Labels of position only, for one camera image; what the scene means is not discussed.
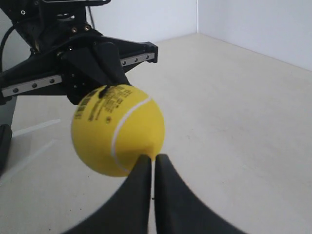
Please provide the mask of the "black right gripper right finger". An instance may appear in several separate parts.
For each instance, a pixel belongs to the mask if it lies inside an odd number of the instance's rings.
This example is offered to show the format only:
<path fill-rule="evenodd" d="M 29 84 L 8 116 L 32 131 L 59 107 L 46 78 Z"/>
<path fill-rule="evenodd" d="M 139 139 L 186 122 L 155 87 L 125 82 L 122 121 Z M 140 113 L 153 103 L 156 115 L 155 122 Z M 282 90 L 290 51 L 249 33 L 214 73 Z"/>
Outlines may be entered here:
<path fill-rule="evenodd" d="M 159 234 L 242 234 L 207 207 L 186 185 L 169 157 L 155 161 L 154 204 Z"/>

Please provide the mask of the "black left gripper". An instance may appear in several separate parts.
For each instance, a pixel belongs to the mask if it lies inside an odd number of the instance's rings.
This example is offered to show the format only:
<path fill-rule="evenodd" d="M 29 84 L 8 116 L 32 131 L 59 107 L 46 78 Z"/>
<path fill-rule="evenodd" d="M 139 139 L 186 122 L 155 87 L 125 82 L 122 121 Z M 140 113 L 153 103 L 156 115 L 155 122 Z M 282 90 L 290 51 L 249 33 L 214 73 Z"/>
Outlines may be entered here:
<path fill-rule="evenodd" d="M 155 44 L 106 37 L 85 14 L 14 14 L 9 19 L 31 54 L 1 70 L 1 105 L 23 95 L 67 96 L 76 105 L 98 87 L 131 85 L 128 71 L 158 60 Z"/>

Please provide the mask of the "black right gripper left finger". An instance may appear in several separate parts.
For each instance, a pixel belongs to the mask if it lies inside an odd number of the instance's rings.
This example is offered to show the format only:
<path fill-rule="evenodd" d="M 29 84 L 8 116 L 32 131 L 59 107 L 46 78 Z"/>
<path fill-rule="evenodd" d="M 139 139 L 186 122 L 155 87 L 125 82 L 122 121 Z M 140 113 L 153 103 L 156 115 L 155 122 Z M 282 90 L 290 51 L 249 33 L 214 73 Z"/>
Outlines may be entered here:
<path fill-rule="evenodd" d="M 119 189 L 95 213 L 66 234 L 146 234 L 151 204 L 152 164 L 140 156 Z"/>

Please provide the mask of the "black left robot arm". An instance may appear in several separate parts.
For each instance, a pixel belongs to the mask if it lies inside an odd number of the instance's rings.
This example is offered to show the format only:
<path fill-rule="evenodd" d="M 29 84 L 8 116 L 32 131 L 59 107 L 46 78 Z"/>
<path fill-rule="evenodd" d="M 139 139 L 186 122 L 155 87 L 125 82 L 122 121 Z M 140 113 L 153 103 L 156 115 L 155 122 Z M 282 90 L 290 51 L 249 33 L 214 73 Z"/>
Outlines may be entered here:
<path fill-rule="evenodd" d="M 3 0 L 1 10 L 30 46 L 30 57 L 0 73 L 0 102 L 17 96 L 67 96 L 78 104 L 104 85 L 129 84 L 126 73 L 157 63 L 158 47 L 104 36 L 86 9 L 105 0 Z"/>

